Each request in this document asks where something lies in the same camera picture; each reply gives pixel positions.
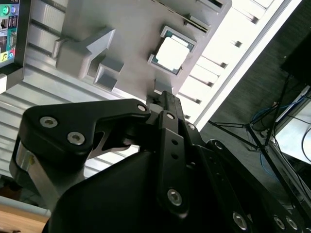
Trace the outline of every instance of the black cover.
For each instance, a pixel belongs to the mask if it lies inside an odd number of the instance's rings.
[[[311,85],[311,33],[295,49],[281,68],[307,85]]]

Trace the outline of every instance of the black cable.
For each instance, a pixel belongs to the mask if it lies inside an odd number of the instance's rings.
[[[251,141],[251,140],[249,139],[249,137],[251,137],[252,143],[255,144],[254,139],[252,138],[252,136],[249,135],[249,131],[248,131],[248,130],[246,130],[246,133],[247,133],[248,141],[249,141],[249,142]],[[250,147],[248,150],[249,150],[249,151],[254,151],[254,152],[256,152],[256,150],[255,150],[255,149],[252,149],[252,147]]]
[[[302,122],[304,122],[304,123],[306,123],[306,124],[311,125],[311,123],[310,123],[310,122],[304,121],[304,120],[299,119],[299,118],[296,118],[296,117],[294,117],[294,116],[287,115],[287,117],[291,117],[291,118],[294,118],[294,119],[296,119],[296,120],[300,120],[300,121],[302,121]]]
[[[264,123],[263,123],[263,119],[261,119],[261,121],[260,121],[260,122],[261,122],[262,126],[264,127],[264,130],[268,129],[268,127],[264,125]]]
[[[297,83],[297,84],[295,84],[292,88],[290,88],[287,92],[286,92],[286,94],[288,94],[288,93],[290,93],[290,92],[292,92],[292,91],[302,91],[302,90],[295,90],[295,88],[296,87],[298,87],[299,85],[301,85],[301,83]]]
[[[306,152],[305,152],[305,147],[304,147],[304,142],[306,140],[306,136],[308,135],[308,133],[311,131],[311,128],[309,128],[306,133],[303,135],[302,137],[302,140],[301,140],[301,149],[302,149],[302,152],[303,152],[303,155],[306,157],[306,159],[311,162],[311,159],[308,158],[308,156],[306,155]]]

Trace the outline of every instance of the metal screw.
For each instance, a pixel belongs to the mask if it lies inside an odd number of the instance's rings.
[[[216,146],[218,149],[220,149],[220,150],[222,150],[222,149],[223,149],[221,146],[219,146],[219,145],[218,145],[218,143],[217,143],[217,142],[215,142],[215,146]]]
[[[297,224],[293,220],[291,220],[288,216],[286,216],[286,220],[294,230],[298,230]]]
[[[45,116],[40,119],[40,124],[45,128],[54,128],[57,126],[58,122],[53,117]]]
[[[246,223],[245,219],[240,214],[238,214],[237,212],[234,212],[233,213],[233,220],[242,231],[247,230],[247,223]]]
[[[167,115],[167,117],[168,117],[169,119],[172,119],[172,120],[175,119],[175,117],[174,117],[172,114],[170,114],[170,113],[167,113],[166,115]]]
[[[82,145],[84,141],[86,140],[83,136],[83,134],[78,132],[71,132],[68,134],[67,139],[70,143],[74,145]]]
[[[169,200],[171,201],[173,205],[180,206],[182,203],[182,198],[181,198],[180,193],[178,193],[174,189],[170,189],[167,192],[167,197],[169,198]]]
[[[285,225],[284,225],[284,223],[281,221],[281,219],[279,219],[277,216],[274,216],[274,221],[276,222],[276,224],[278,225],[278,227],[280,227],[282,230],[285,230]]]
[[[147,111],[147,109],[144,106],[142,106],[142,105],[138,105],[138,108],[139,108],[139,110],[141,110],[143,112]]]
[[[195,126],[194,125],[188,123],[188,126],[189,126],[190,129],[195,130]]]

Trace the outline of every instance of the monitor screen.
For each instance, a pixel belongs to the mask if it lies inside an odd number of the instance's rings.
[[[311,85],[310,76],[310,60],[308,59],[311,53],[311,33],[301,42],[294,52],[287,58],[281,68],[293,75],[301,82]]]
[[[20,0],[0,0],[0,68],[14,62]]]

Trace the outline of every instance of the gray floor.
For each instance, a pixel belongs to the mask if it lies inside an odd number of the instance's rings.
[[[278,100],[287,77],[287,73],[280,70],[280,65],[310,32],[311,1],[303,0],[211,120],[245,124],[259,110],[271,107]],[[291,79],[290,91],[283,103],[292,102],[304,87],[304,84]],[[263,123],[269,126],[271,117],[267,117]],[[255,128],[260,130],[264,127],[259,123]],[[231,129],[231,131],[245,139],[248,138],[243,129]],[[280,201],[288,201],[279,182],[261,167],[259,153],[249,152],[237,139],[209,124],[203,128],[202,137],[205,141],[212,138],[222,141]]]

